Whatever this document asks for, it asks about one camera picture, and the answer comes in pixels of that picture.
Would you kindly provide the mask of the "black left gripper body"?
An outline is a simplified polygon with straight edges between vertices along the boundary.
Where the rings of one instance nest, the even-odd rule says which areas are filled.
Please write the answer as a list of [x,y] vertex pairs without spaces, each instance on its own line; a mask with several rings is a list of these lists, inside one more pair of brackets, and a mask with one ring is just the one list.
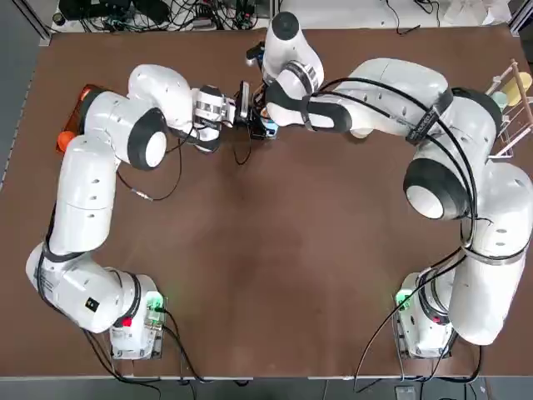
[[261,130],[261,115],[256,107],[247,109],[247,116],[243,117],[242,110],[238,107],[235,111],[234,123],[235,128],[250,128],[251,130]]

